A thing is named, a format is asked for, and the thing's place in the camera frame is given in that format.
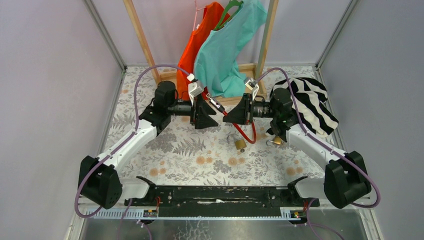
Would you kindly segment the red cable lock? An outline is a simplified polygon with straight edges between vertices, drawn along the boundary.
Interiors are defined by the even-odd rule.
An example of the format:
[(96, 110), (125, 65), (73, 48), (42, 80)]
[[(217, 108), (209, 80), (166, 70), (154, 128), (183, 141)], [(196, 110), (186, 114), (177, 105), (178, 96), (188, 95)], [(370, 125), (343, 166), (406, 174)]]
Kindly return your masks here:
[[(218, 102), (214, 97), (212, 97), (209, 93), (207, 93), (206, 98), (208, 100), (208, 102), (216, 109), (218, 110), (220, 113), (222, 113), (225, 117), (228, 116), (228, 113), (225, 110), (225, 107)], [(247, 136), (247, 134), (242, 130), (242, 128), (236, 124), (236, 123), (232, 123), (232, 125), (237, 129), (237, 131), (241, 134), (241, 136), (250, 144), (255, 144), (257, 141), (257, 133), (256, 133), (256, 126), (254, 123), (251, 124), (251, 128), (252, 128), (252, 138), (249, 138)]]

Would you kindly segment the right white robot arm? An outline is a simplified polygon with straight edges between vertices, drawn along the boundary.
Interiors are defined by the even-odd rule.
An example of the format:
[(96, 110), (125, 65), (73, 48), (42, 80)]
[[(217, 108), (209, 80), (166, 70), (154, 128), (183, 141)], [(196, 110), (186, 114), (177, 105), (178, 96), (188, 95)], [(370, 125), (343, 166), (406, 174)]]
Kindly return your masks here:
[(291, 205), (299, 206), (306, 199), (315, 198), (342, 209), (369, 194), (372, 184), (365, 177), (363, 157), (318, 139), (301, 123), (292, 106), (290, 91), (285, 88), (274, 90), (269, 101), (256, 101), (252, 94), (244, 93), (236, 107), (224, 114), (223, 121), (250, 125), (254, 118), (269, 118), (271, 135), (300, 149), (323, 169), (321, 178), (301, 177), (288, 185), (286, 198)]

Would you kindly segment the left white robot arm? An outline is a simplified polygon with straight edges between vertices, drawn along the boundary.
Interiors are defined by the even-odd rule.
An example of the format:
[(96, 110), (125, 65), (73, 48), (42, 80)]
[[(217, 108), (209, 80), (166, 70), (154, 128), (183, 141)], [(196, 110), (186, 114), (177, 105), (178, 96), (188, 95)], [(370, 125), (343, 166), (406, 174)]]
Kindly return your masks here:
[(135, 126), (124, 137), (97, 157), (86, 156), (80, 164), (77, 196), (83, 196), (110, 209), (122, 200), (137, 199), (148, 206), (155, 200), (154, 184), (143, 177), (121, 180), (128, 162), (170, 124), (172, 116), (188, 116), (196, 130), (218, 126), (216, 112), (204, 100), (204, 87), (198, 80), (188, 85), (189, 100), (178, 100), (176, 86), (162, 81), (152, 102), (136, 114)]

